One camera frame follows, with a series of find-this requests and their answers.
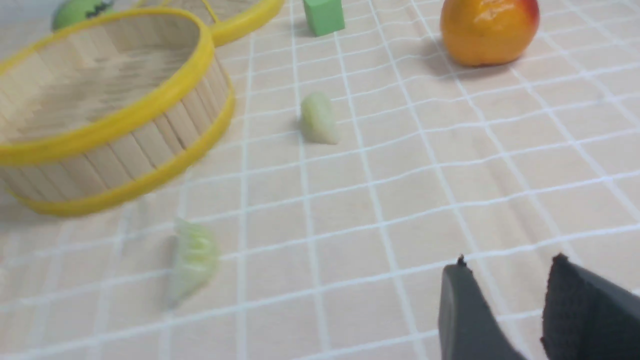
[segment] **wooden slat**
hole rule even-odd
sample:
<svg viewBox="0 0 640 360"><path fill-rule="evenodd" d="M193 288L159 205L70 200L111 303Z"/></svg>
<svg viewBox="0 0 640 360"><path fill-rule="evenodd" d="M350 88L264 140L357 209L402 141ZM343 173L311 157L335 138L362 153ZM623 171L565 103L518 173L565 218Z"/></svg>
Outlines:
<svg viewBox="0 0 640 360"><path fill-rule="evenodd" d="M133 132L136 141L154 167L159 167L173 158L173 151L164 140L155 122L149 122Z"/></svg>
<svg viewBox="0 0 640 360"><path fill-rule="evenodd" d="M178 102L164 114L178 136L183 149L186 149L198 139L198 130L196 130L195 125L189 118L189 113L182 102Z"/></svg>
<svg viewBox="0 0 640 360"><path fill-rule="evenodd" d="M24 174L16 168L2 168L3 174L0 174L6 184L19 197L31 199L35 201L44 201L42 194L31 185Z"/></svg>
<svg viewBox="0 0 640 360"><path fill-rule="evenodd" d="M211 126L211 120L207 110L198 96L196 90L192 90L182 99L182 103L191 118L193 125L196 127L199 135L202 135Z"/></svg>
<svg viewBox="0 0 640 360"><path fill-rule="evenodd" d="M171 124L169 124L169 120L166 118L166 116L160 115L155 119L154 122L156 123L158 130L162 134L164 141L169 146L171 151L175 155L180 154L183 150L182 145L180 144L180 140L178 140L178 136L176 135L175 131L173 131L173 128Z"/></svg>
<svg viewBox="0 0 640 360"><path fill-rule="evenodd" d="M112 142L111 149L133 179L146 175L154 169L131 134Z"/></svg>
<svg viewBox="0 0 640 360"><path fill-rule="evenodd" d="M107 190L107 186L86 156L66 159L62 164L85 195L97 195Z"/></svg>
<svg viewBox="0 0 640 360"><path fill-rule="evenodd" d="M84 193L76 182L71 178L67 170L57 163L40 165L40 170L51 180L56 188L67 200L80 199Z"/></svg>
<svg viewBox="0 0 640 360"><path fill-rule="evenodd" d="M99 147L88 151L86 157L108 188L118 188L132 180L111 148Z"/></svg>
<svg viewBox="0 0 640 360"><path fill-rule="evenodd" d="M20 168L24 177L41 193L46 201L61 202L65 198L60 194L53 183L36 167Z"/></svg>

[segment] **toy food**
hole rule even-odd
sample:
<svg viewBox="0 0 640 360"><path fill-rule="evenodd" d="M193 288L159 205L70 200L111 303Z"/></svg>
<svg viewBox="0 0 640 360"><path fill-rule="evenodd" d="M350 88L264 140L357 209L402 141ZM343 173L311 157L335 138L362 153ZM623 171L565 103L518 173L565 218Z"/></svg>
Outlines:
<svg viewBox="0 0 640 360"><path fill-rule="evenodd" d="M340 141L335 118L331 108L331 100L321 93L308 95L300 105L302 119L300 131L310 142L335 145Z"/></svg>
<svg viewBox="0 0 640 360"><path fill-rule="evenodd" d="M65 1L53 15L53 31L113 11L113 0Z"/></svg>
<svg viewBox="0 0 640 360"><path fill-rule="evenodd" d="M212 232L202 225L178 219L177 250L169 286L169 306L175 307L206 285L218 269L220 251Z"/></svg>
<svg viewBox="0 0 640 360"><path fill-rule="evenodd" d="M445 0L442 40L461 65L500 65L517 59L540 23L536 0Z"/></svg>

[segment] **peach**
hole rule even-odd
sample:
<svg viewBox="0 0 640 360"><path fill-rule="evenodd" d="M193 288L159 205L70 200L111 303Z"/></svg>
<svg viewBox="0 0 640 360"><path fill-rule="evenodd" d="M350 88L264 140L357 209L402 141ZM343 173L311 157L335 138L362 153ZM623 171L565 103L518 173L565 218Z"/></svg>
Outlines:
<svg viewBox="0 0 640 360"><path fill-rule="evenodd" d="M537 0L445 0L440 16L444 46L466 66L516 60L539 24Z"/></svg>

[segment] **round woven basket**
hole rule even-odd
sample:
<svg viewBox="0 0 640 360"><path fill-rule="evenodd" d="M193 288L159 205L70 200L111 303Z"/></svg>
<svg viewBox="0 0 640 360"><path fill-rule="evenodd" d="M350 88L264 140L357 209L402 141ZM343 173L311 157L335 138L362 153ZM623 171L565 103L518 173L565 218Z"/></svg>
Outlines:
<svg viewBox="0 0 640 360"><path fill-rule="evenodd" d="M0 64L0 179L39 213L115 206L202 157L234 105L211 32L192 13L82 22Z"/></svg>
<svg viewBox="0 0 640 360"><path fill-rule="evenodd" d="M278 15L284 0L139 0L137 7L168 6L187 10L211 27L216 46L259 29Z"/></svg>

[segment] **pale green dumpling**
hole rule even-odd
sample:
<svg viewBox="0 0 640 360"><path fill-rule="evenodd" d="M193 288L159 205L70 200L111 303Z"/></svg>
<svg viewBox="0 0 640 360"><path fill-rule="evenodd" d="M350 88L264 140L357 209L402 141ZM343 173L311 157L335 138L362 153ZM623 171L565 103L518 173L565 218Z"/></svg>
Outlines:
<svg viewBox="0 0 640 360"><path fill-rule="evenodd" d="M309 94L300 105L302 119L300 131L310 142L335 145L340 142L340 135L333 116L331 100L321 93Z"/></svg>
<svg viewBox="0 0 640 360"><path fill-rule="evenodd" d="M207 284L218 269L220 257L213 233L206 227L178 219L176 232L178 244L169 285L170 307L177 306Z"/></svg>

